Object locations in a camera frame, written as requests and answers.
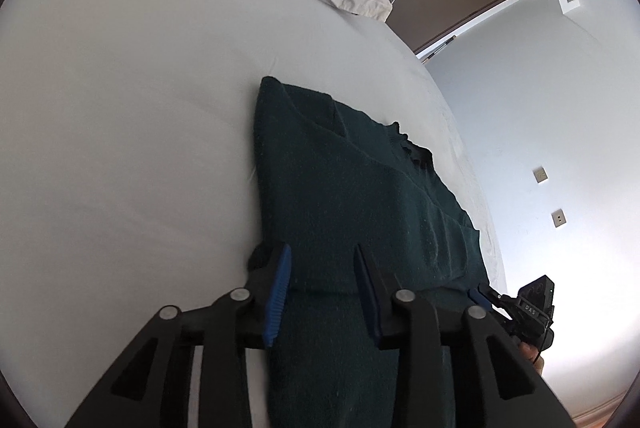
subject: finger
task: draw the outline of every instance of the finger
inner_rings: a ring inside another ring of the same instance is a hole
[[[545,360],[543,360],[543,358],[538,358],[538,361],[533,364],[533,368],[535,368],[536,372],[542,376],[542,369],[545,368]]]
[[[538,357],[538,349],[529,344],[523,342],[518,348],[520,349],[520,353],[529,361],[533,361]]]

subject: white bed sheet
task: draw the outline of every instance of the white bed sheet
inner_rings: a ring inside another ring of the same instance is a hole
[[[318,0],[6,0],[0,74],[0,367],[41,428],[65,424],[162,305],[244,282],[264,75],[399,121],[506,288],[449,108],[381,22]],[[262,360],[250,368],[260,427]]]

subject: wall outlet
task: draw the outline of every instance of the wall outlet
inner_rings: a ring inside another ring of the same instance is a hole
[[[564,212],[562,210],[557,210],[553,212],[551,216],[554,219],[554,224],[556,225],[556,228],[558,226],[562,226],[563,224],[566,224],[566,218],[564,217]]]
[[[533,176],[536,178],[536,181],[538,181],[538,184],[549,179],[546,175],[545,169],[542,167],[535,169],[533,171]]]

